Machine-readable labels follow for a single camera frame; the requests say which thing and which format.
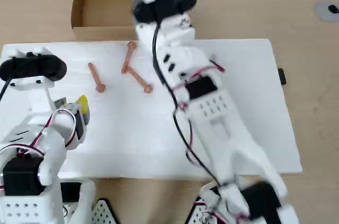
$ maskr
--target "black wire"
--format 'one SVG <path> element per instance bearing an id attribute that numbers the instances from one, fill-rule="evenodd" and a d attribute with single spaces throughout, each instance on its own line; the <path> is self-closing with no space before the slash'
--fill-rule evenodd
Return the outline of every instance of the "black wire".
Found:
<path id="1" fill-rule="evenodd" d="M 68 215 L 68 210 L 64 205 L 63 205 L 63 209 L 66 211 L 66 214 L 64 215 L 64 217 L 66 217 Z"/>
<path id="2" fill-rule="evenodd" d="M 0 92 L 0 101 L 1 101 L 2 97 L 4 96 L 4 94 L 5 94 L 5 92 L 6 92 L 7 88 L 8 88 L 8 86 L 9 86 L 11 80 L 12 80 L 13 77 L 15 76 L 15 73 L 16 73 L 17 71 L 21 70 L 22 68 L 24 68 L 26 65 L 32 63 L 32 62 L 35 62 L 35 60 L 29 60 L 29 61 L 25 62 L 22 66 L 20 66 L 18 69 L 16 69 L 16 70 L 14 71 L 13 75 L 11 75 L 11 76 L 9 77 L 9 79 L 7 79 L 5 85 L 2 87 L 2 90 L 1 90 L 1 92 Z"/>
<path id="3" fill-rule="evenodd" d="M 12 80 L 12 78 L 10 77 L 10 78 L 6 81 L 5 85 L 2 87 L 2 90 L 1 90 L 1 92 L 0 92 L 0 101 L 1 101 L 2 97 L 4 96 L 4 94 L 5 94 L 5 92 L 6 92 L 7 88 L 8 88 L 8 86 L 10 85 L 11 80 Z"/>
<path id="4" fill-rule="evenodd" d="M 173 90 L 171 89 L 171 87 L 169 86 L 168 82 L 166 81 L 162 71 L 160 70 L 160 66 L 159 66 L 159 62 L 157 59 L 157 51 L 156 51 L 156 46 L 157 46 L 157 37 L 158 37 L 158 33 L 159 33 L 159 29 L 160 29 L 160 25 L 161 25 L 161 20 L 157 22 L 157 25 L 155 27 L 155 31 L 154 31 L 154 35 L 153 35 L 153 43 L 152 43 L 152 51 L 153 51 L 153 65 L 155 66 L 155 70 L 159 73 L 160 79 L 163 79 L 163 82 L 167 88 L 167 90 L 169 91 L 173 102 L 174 102 L 174 106 L 175 106 L 175 110 L 172 114 L 173 117 L 173 121 L 175 123 L 175 127 L 182 139 L 182 141 L 184 142 L 186 148 L 190 151 L 190 153 L 193 155 L 193 157 L 197 160 L 197 162 L 199 163 L 199 165 L 216 181 L 218 187 L 220 187 L 220 182 L 218 181 L 218 179 L 216 178 L 216 176 L 211 172 L 211 170 L 200 160 L 200 158 L 195 154 L 195 152 L 193 151 L 193 149 L 189 146 L 189 144 L 187 143 L 184 134 L 182 133 L 182 130 L 180 129 L 180 126 L 178 124 L 177 118 L 176 118 L 176 112 L 178 110 L 178 102 L 177 99 L 174 95 Z"/>

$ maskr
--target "light wood desk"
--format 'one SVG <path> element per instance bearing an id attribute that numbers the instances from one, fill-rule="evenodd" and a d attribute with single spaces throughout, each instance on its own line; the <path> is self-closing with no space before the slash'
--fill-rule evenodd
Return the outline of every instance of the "light wood desk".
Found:
<path id="1" fill-rule="evenodd" d="M 283 176 L 301 223 L 338 223 L 339 23 L 318 0 L 198 0 L 197 38 L 268 38 L 285 70 L 287 106 L 304 172 Z M 75 40 L 72 0 L 0 0 L 0 45 Z M 123 223 L 183 223 L 202 182 L 98 180 Z"/>

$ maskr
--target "white foam board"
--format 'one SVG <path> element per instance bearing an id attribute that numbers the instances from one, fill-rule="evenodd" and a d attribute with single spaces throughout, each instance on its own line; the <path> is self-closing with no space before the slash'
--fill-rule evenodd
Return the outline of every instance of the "white foam board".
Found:
<path id="1" fill-rule="evenodd" d="M 66 76 L 50 89 L 56 100 L 66 96 L 75 101 L 85 94 L 90 102 L 91 120 L 85 143 L 67 153 L 61 177 L 134 177 L 202 178 L 203 170 L 192 166 L 184 156 L 184 145 L 174 127 L 173 103 L 160 84 L 151 62 L 151 54 L 138 48 L 132 67 L 154 86 L 151 94 L 121 65 L 128 42 L 55 42 L 8 44 L 1 61 L 11 49 L 23 52 L 44 46 L 67 64 Z M 301 172 L 283 89 L 275 64 L 272 46 L 266 39 L 197 40 L 206 54 L 215 55 L 225 67 L 223 76 L 240 114 L 254 139 L 266 151 L 280 173 Z M 104 93 L 95 91 L 87 63 L 92 62 L 106 85 Z M 0 138 L 3 138 L 26 115 L 29 108 L 24 92 L 8 89 L 0 102 Z M 186 135 L 186 121 L 179 117 Z M 198 139 L 194 148 L 206 160 Z M 258 174 L 241 160 L 239 174 Z"/>

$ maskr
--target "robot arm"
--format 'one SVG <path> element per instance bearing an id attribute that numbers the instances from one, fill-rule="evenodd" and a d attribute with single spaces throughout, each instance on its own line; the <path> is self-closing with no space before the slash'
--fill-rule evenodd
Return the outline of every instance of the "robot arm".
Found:
<path id="1" fill-rule="evenodd" d="M 91 181 L 67 182 L 78 187 L 78 206 L 68 218 L 58 173 L 66 151 L 84 142 L 89 110 L 86 97 L 66 104 L 52 101 L 48 88 L 66 74 L 66 64 L 42 48 L 23 54 L 0 66 L 0 78 L 10 87 L 28 94 L 28 116 L 0 143 L 0 207 L 5 223 L 91 223 L 95 186 Z"/>
<path id="2" fill-rule="evenodd" d="M 212 173 L 221 184 L 216 210 L 233 219 L 231 223 L 298 223 L 293 208 L 282 203 L 287 196 L 282 178 L 253 140 L 223 86 L 222 68 L 193 46 L 195 30 L 186 11 L 196 1 L 139 0 L 133 12 L 141 45 L 156 57 L 159 79 L 175 96 L 211 158 Z M 266 182 L 246 187 L 234 183 L 237 157 L 258 167 Z"/>

